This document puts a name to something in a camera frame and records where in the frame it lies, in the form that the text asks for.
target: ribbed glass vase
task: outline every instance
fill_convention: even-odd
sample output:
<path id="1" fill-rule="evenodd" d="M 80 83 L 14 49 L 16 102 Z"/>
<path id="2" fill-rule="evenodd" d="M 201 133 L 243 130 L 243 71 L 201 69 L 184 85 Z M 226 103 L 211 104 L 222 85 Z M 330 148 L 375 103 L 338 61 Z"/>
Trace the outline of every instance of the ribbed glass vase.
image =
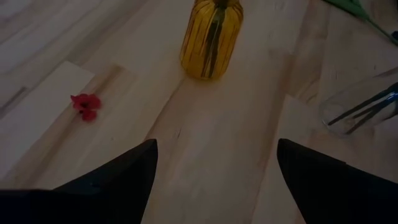
<path id="1" fill-rule="evenodd" d="M 243 22 L 239 0 L 195 0 L 182 45 L 182 67 L 191 77 L 220 78 Z"/>

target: green stem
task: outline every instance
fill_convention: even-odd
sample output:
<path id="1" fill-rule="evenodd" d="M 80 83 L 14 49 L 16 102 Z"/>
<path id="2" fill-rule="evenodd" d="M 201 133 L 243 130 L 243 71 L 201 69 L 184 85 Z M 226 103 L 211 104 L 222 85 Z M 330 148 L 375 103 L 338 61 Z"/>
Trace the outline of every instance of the green stem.
<path id="1" fill-rule="evenodd" d="M 386 37 L 388 37 L 388 39 L 390 39 L 396 46 L 398 46 L 398 40 L 397 39 L 395 39 L 393 36 L 391 36 L 389 33 L 387 33 L 384 29 L 379 27 L 379 25 L 377 25 L 375 22 L 373 22 L 372 19 L 367 18 L 366 20 L 370 24 L 372 24 L 376 29 L 378 29 L 380 32 L 382 32 Z"/>

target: glass vase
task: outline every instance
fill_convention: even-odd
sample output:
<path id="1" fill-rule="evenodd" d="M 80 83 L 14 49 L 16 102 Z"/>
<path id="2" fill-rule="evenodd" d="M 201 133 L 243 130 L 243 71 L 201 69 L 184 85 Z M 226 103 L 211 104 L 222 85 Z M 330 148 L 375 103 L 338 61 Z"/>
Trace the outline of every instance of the glass vase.
<path id="1" fill-rule="evenodd" d="M 202 80 L 220 78 L 242 22 L 239 0 L 195 0 L 180 54 L 187 75 Z"/>
<path id="2" fill-rule="evenodd" d="M 398 114 L 398 68 L 351 85 L 320 105 L 322 123 L 339 136 L 371 128 Z"/>

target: wooden floor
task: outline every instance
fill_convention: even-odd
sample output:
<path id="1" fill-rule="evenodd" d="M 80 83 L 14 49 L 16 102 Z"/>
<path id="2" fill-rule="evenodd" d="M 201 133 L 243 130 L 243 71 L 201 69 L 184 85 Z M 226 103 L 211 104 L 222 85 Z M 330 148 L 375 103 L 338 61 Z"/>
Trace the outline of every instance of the wooden floor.
<path id="1" fill-rule="evenodd" d="M 361 1 L 388 32 L 394 0 Z M 184 75 L 192 1 L 0 1 L 0 187 L 52 189 L 156 138 L 143 223 L 305 223 L 275 158 L 289 138 L 398 182 L 398 119 L 339 139 L 318 105 L 398 67 L 398 47 L 321 0 L 242 0 L 225 76 Z M 84 123 L 70 95 L 96 93 Z"/>

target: yellow bottle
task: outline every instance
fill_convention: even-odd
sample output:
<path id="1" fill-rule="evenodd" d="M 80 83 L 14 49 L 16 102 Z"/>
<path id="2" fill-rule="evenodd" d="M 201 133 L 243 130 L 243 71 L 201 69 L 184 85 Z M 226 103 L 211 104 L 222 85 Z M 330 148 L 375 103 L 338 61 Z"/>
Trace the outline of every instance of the yellow bottle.
<path id="1" fill-rule="evenodd" d="M 243 21 L 239 0 L 195 0 L 180 54 L 191 77 L 221 77 L 229 64 Z"/>

